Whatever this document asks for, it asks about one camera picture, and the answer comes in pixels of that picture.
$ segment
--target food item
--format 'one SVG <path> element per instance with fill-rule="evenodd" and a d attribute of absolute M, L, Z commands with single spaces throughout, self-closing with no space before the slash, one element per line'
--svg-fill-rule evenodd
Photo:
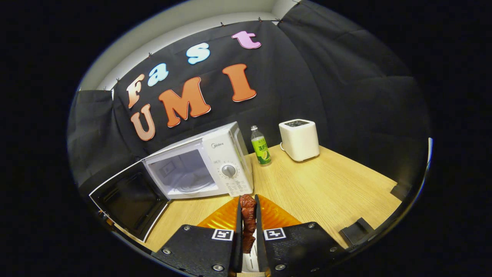
<path fill-rule="evenodd" d="M 243 253 L 251 253 L 251 248 L 255 238 L 253 233 L 256 230 L 256 201 L 248 194 L 241 195 L 239 198 L 241 205 L 241 215 L 243 218 Z"/>

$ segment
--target plastic bottle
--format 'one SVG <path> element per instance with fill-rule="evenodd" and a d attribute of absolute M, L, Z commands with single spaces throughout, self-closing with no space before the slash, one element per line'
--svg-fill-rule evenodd
<path fill-rule="evenodd" d="M 251 126 L 251 143 L 260 165 L 263 167 L 269 166 L 272 163 L 272 158 L 268 151 L 267 142 L 263 134 L 258 131 L 256 125 Z"/>

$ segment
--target microwave control panel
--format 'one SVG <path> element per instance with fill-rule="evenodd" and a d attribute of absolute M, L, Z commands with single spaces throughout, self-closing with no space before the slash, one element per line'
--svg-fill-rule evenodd
<path fill-rule="evenodd" d="M 203 138 L 203 146 L 218 177 L 218 185 L 227 190 L 231 197 L 253 193 L 248 171 L 244 169 L 242 157 L 230 132 Z"/>

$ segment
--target black bracket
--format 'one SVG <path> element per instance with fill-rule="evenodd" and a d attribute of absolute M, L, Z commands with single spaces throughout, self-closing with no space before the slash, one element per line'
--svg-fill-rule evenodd
<path fill-rule="evenodd" d="M 192 275 L 227 277 L 236 236 L 234 230 L 183 225 L 151 255 Z"/>
<path fill-rule="evenodd" d="M 263 233 L 272 277 L 321 273 L 347 254 L 316 222 L 263 230 Z"/>
<path fill-rule="evenodd" d="M 354 247 L 355 245 L 362 243 L 364 237 L 373 231 L 374 229 L 369 223 L 361 217 L 354 224 L 341 229 L 339 233 L 349 247 Z"/>
<path fill-rule="evenodd" d="M 243 271 L 243 220 L 241 214 L 241 202 L 239 199 L 236 214 L 236 236 L 234 240 L 234 249 L 232 250 L 231 256 L 231 270 L 238 273 Z"/>
<path fill-rule="evenodd" d="M 267 252 L 265 249 L 265 240 L 263 238 L 263 227 L 261 226 L 261 207 L 260 199 L 256 194 L 256 255 L 258 256 L 258 268 L 260 272 L 266 272 L 268 269 Z"/>
<path fill-rule="evenodd" d="M 403 201 L 407 196 L 408 192 L 410 191 L 411 187 L 412 187 L 411 184 L 407 184 L 405 182 L 398 182 L 396 186 L 394 186 L 393 189 L 391 190 L 391 194 L 393 194 L 400 201 Z"/>

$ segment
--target white microwave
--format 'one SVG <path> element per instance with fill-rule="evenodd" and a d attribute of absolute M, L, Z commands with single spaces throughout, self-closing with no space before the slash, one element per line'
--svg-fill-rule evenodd
<path fill-rule="evenodd" d="M 253 193 L 251 160 L 233 122 L 171 144 L 142 159 L 168 199 Z"/>
<path fill-rule="evenodd" d="M 187 138 L 134 163 L 90 194 L 115 223 L 145 242 L 171 199 L 253 193 L 237 122 Z"/>

